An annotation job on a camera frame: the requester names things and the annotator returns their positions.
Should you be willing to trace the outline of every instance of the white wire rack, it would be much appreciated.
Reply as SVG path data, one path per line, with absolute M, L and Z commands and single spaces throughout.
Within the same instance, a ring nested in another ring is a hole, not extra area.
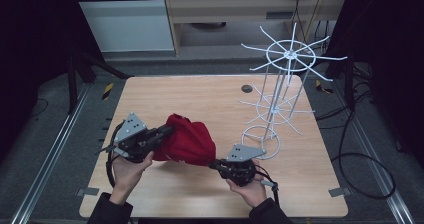
M 317 59 L 325 59 L 332 61 L 344 60 L 347 57 L 334 58 L 334 57 L 320 57 L 317 56 L 312 48 L 314 45 L 326 41 L 329 36 L 314 42 L 312 44 L 305 44 L 295 40 L 296 23 L 293 27 L 293 34 L 291 40 L 276 41 L 272 38 L 265 30 L 261 28 L 261 31 L 272 40 L 272 44 L 267 49 L 261 49 L 256 47 L 246 46 L 241 44 L 243 47 L 265 52 L 268 62 L 256 68 L 250 70 L 256 71 L 262 68 L 266 68 L 265 78 L 262 86 L 262 90 L 259 90 L 256 86 L 252 85 L 254 90 L 259 94 L 260 98 L 256 103 L 249 103 L 239 100 L 243 104 L 252 105 L 256 108 L 257 116 L 246 124 L 250 124 L 258 119 L 261 119 L 266 125 L 255 125 L 247 128 L 242 134 L 242 144 L 246 144 L 246 139 L 259 142 L 262 149 L 267 150 L 267 155 L 259 157 L 260 159 L 269 159 L 274 157 L 281 147 L 281 140 L 278 134 L 274 130 L 275 125 L 286 124 L 289 125 L 296 133 L 302 135 L 302 133 L 295 128 L 290 122 L 294 113 L 302 113 L 305 111 L 295 110 L 299 96 L 303 92 L 303 86 L 310 72 L 315 73 L 319 78 L 325 81 L 332 81 L 322 76 L 320 73 L 315 71 L 312 67 Z M 274 66 L 278 69 L 277 81 L 275 82 L 274 91 L 272 94 L 265 94 L 265 85 L 267 83 L 267 77 L 269 73 L 269 67 Z M 295 95 L 291 96 L 288 94 L 288 90 L 291 88 L 291 80 L 294 73 L 305 72 L 303 76 L 302 84 L 297 90 Z

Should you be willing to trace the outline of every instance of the gray carpet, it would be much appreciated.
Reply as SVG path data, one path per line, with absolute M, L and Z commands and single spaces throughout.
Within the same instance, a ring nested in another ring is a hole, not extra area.
M 125 73 L 141 75 L 198 75 L 198 74 L 241 74 L 251 73 L 248 68 L 263 63 L 260 56 L 252 58 L 195 60 L 142 60 L 125 63 L 110 63 Z M 98 150 L 109 127 L 118 103 L 124 80 L 120 80 L 100 69 L 95 69 L 97 80 L 90 85 L 87 100 L 78 116 L 78 120 L 66 142 L 56 166 L 42 192 L 31 215 L 33 223 L 81 223 L 85 219 L 79 216 L 82 197 L 75 196 L 77 189 L 87 186 L 96 162 L 94 152 Z M 107 100 L 101 100 L 105 86 L 114 83 Z M 342 85 L 343 80 L 335 80 Z M 337 88 L 332 83 L 323 82 L 324 88 Z M 315 78 L 311 76 L 305 90 L 315 115 L 321 116 L 343 106 L 339 96 L 318 91 Z M 367 91 L 366 86 L 358 87 L 356 95 Z M 39 98 L 31 117 L 23 129 L 8 159 L 0 167 L 0 220 L 9 223 L 26 192 L 30 188 L 38 170 L 43 164 L 56 135 L 67 114 L 68 92 L 66 76 L 57 77 L 45 83 L 39 91 Z M 357 104 L 356 117 L 360 120 L 367 137 L 377 151 L 381 161 L 394 175 L 397 190 L 411 212 L 415 223 L 424 223 L 424 170 L 415 158 L 396 151 L 394 138 L 381 117 L 377 107 L 366 98 Z M 335 127 L 345 123 L 347 112 L 319 121 L 320 127 Z M 321 133 L 330 157 L 337 155 L 343 128 L 322 129 Z M 358 137 L 350 125 L 344 140 L 345 151 L 361 152 Z M 345 172 L 358 188 L 375 195 L 381 195 L 367 161 L 354 157 L 343 159 Z M 337 162 L 334 163 L 337 177 L 342 187 L 348 187 L 340 175 Z M 398 223 L 387 201 L 373 200 L 358 194 L 346 196 L 349 213 L 341 219 L 310 218 L 293 220 L 296 223 Z

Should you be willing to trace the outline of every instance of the table top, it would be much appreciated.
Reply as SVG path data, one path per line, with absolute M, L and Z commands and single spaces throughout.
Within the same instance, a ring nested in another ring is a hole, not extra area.
M 176 113 L 192 122 L 203 122 L 217 148 L 217 158 L 225 158 L 232 146 L 241 142 L 242 133 L 253 125 L 266 125 L 255 106 L 240 101 L 257 103 L 256 90 L 245 93 L 243 85 L 259 90 L 264 75 L 239 76 L 155 76 L 133 77 L 127 80 L 116 108 L 104 146 L 107 146 L 115 127 L 134 112 L 148 128 L 165 124 L 169 115 Z M 272 94 L 276 75 L 268 75 L 265 94 Z M 286 96 L 294 96 L 301 86 L 294 76 Z M 331 197 L 330 189 L 338 188 L 320 131 L 311 112 L 305 92 L 299 96 L 296 112 L 290 123 L 274 126 L 281 139 L 281 149 L 260 165 L 279 184 L 280 205 L 289 217 L 342 217 L 347 214 L 343 196 Z M 89 187 L 111 192 L 105 162 L 106 153 L 99 155 Z M 267 195 L 273 197 L 269 187 Z M 80 214 L 88 217 L 98 196 L 85 196 Z M 251 208 L 229 190 L 216 170 L 185 163 L 154 162 L 141 178 L 128 199 L 134 206 L 134 217 L 162 218 L 237 218 L 248 217 Z

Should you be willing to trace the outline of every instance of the floor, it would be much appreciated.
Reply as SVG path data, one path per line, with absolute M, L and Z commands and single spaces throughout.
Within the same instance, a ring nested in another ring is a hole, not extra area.
M 317 33 L 313 33 L 312 39 L 315 36 L 323 37 L 324 25 L 321 25 Z M 135 75 L 251 73 L 249 68 L 252 65 L 263 64 L 265 61 L 264 52 L 247 50 L 240 44 L 257 48 L 270 45 L 270 39 L 260 31 L 259 26 L 276 39 L 290 38 L 289 32 L 280 22 L 227 23 L 225 27 L 187 24 L 184 27 L 179 56 L 146 57 L 131 62 L 114 61 L 110 65 Z M 325 46 L 317 47 L 317 54 L 322 48 L 325 49 Z M 366 64 L 357 65 L 367 71 Z M 321 74 L 325 69 L 326 64 L 315 68 Z M 78 213 L 82 197 L 75 193 L 88 184 L 90 170 L 96 161 L 94 153 L 104 141 L 110 118 L 125 84 L 124 80 L 100 69 L 95 71 L 98 77 L 94 84 L 79 82 L 80 99 L 84 105 L 75 120 L 70 121 L 67 115 L 66 76 L 59 76 L 40 88 L 40 99 L 34 107 L 33 116 L 16 141 L 8 160 L 0 167 L 0 223 L 10 223 L 22 203 L 25 203 L 26 197 L 36 200 L 32 206 L 26 206 L 26 211 L 31 214 L 30 223 L 85 222 Z M 317 90 L 317 79 L 315 74 L 311 74 L 305 82 L 305 90 L 312 108 L 316 110 L 316 117 L 322 117 L 318 124 L 329 156 L 335 157 L 343 133 L 343 128 L 335 127 L 345 124 L 349 112 L 343 110 L 331 118 L 324 117 L 345 105 L 343 76 L 334 82 L 322 82 L 322 87 L 331 89 L 333 94 Z M 107 100 L 102 100 L 104 88 L 109 83 L 114 84 L 111 95 Z M 357 97 L 368 91 L 364 85 L 358 86 L 356 90 Z M 70 123 L 69 133 L 61 132 L 64 123 Z M 63 141 L 62 146 L 54 149 L 59 153 L 58 156 L 48 159 L 58 141 Z M 361 152 L 380 160 L 396 180 L 395 194 L 388 199 L 376 200 L 361 195 L 350 187 L 353 194 L 345 196 L 349 207 L 346 217 L 293 220 L 296 223 L 424 223 L 424 171 L 412 155 L 398 152 L 393 143 L 394 137 L 378 107 L 373 104 L 372 95 L 359 99 L 355 116 L 346 129 L 343 152 Z M 37 174 L 46 166 L 46 160 L 52 165 L 50 169 L 46 169 L 45 179 L 41 178 L 39 186 L 34 188 L 34 180 L 37 177 L 40 179 Z M 347 157 L 343 159 L 343 167 L 348 180 L 359 190 L 381 196 L 387 194 L 392 187 L 390 176 L 375 162 Z M 348 188 L 337 161 L 334 162 L 334 168 L 341 187 Z

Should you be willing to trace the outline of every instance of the red cloth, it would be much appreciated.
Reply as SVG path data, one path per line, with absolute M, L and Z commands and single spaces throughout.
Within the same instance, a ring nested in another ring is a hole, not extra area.
M 153 160 L 208 166 L 216 159 L 215 143 L 202 122 L 191 122 L 186 117 L 173 114 L 168 117 L 166 126 L 172 126 L 174 132 L 155 151 Z

